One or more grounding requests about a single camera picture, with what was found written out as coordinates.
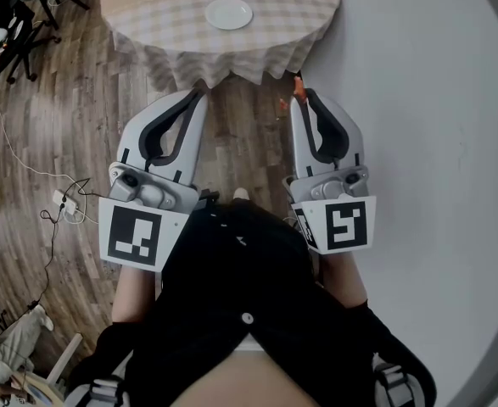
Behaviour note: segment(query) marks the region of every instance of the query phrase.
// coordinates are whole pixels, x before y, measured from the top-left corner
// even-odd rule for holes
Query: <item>white cable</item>
[[[286,221],[286,220],[293,220],[293,221],[294,221],[294,224],[295,224],[295,222],[296,222],[296,221],[298,221],[298,219],[295,219],[294,217],[285,217],[285,218],[283,219],[283,221]]]
[[[58,4],[51,4],[51,0],[47,0],[47,4],[51,8],[57,8],[58,6],[60,6],[61,4],[64,4],[64,3],[65,3],[65,0],[63,2],[58,3]]]
[[[63,177],[63,178],[68,178],[71,182],[73,182],[76,186],[78,186],[81,191],[83,192],[83,189],[82,187],[79,185],[79,183],[74,180],[71,176],[65,174],[65,173],[60,173],[60,174],[54,174],[54,173],[48,173],[48,172],[40,172],[39,170],[35,170],[34,168],[26,165],[18,156],[17,154],[14,152],[13,150],[13,146],[11,145],[11,141],[9,141],[9,137],[8,137],[8,133],[5,131],[5,122],[3,120],[3,114],[2,114],[2,110],[0,109],[0,120],[2,121],[2,130],[3,130],[3,135],[5,136],[5,140],[7,140],[8,142],[8,146],[9,146],[9,149],[11,150],[11,154],[17,159],[17,161],[20,163],[20,165],[22,165],[25,169],[28,169],[28,170],[31,170],[32,172],[34,173],[37,173],[38,175],[47,175],[47,176],[52,176],[54,178],[60,178],[60,177]],[[87,216],[87,195],[86,194],[83,194],[84,198],[85,198],[85,204],[84,204],[84,208],[81,212],[81,214],[83,214],[83,217],[81,219],[81,221],[78,221],[78,222],[70,222],[72,225],[80,225],[83,221],[85,221],[86,218],[88,218]]]
[[[80,209],[77,209],[77,208],[76,208],[76,212],[83,214],[83,219],[85,219],[85,218],[86,218],[87,220],[90,220],[90,221],[91,221],[92,223],[94,223],[95,225],[99,225],[99,223],[98,223],[98,222],[96,222],[95,220],[93,220],[90,216],[88,216],[88,215],[84,214],[84,213],[83,213]],[[69,219],[65,216],[65,211],[64,211],[64,220],[65,220],[66,222],[68,222],[70,225],[79,225],[79,223],[74,223],[73,221],[70,221],[70,220],[69,220]]]

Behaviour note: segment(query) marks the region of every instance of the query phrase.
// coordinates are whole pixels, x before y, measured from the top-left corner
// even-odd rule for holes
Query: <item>checkered tablecloth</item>
[[[146,0],[111,9],[104,18],[115,48],[135,53],[158,90],[172,81],[187,89],[203,79],[214,87],[231,72],[256,84],[264,71],[280,78],[297,72],[322,38],[339,0],[244,0],[250,24],[236,31],[210,25],[205,8],[214,0]]]

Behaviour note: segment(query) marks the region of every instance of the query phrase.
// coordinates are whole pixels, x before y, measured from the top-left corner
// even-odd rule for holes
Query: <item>white plate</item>
[[[252,20],[252,9],[243,0],[215,0],[205,8],[205,19],[218,29],[233,31]]]
[[[22,30],[22,25],[24,24],[24,21],[20,21],[19,25],[17,25],[17,30],[14,31],[14,36],[13,39],[17,39],[17,36],[19,35],[20,31]]]

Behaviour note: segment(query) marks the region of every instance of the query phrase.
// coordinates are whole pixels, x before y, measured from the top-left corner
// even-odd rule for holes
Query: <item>charger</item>
[[[77,211],[77,202],[68,195],[64,195],[61,190],[54,190],[53,202],[58,206],[64,204],[65,212],[69,215],[75,215]]]

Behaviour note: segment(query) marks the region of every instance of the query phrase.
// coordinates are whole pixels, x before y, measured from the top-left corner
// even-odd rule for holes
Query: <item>forearm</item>
[[[351,252],[323,255],[321,270],[324,287],[345,307],[367,301],[367,292]]]
[[[154,273],[122,266],[113,302],[113,322],[140,322],[155,301]]]

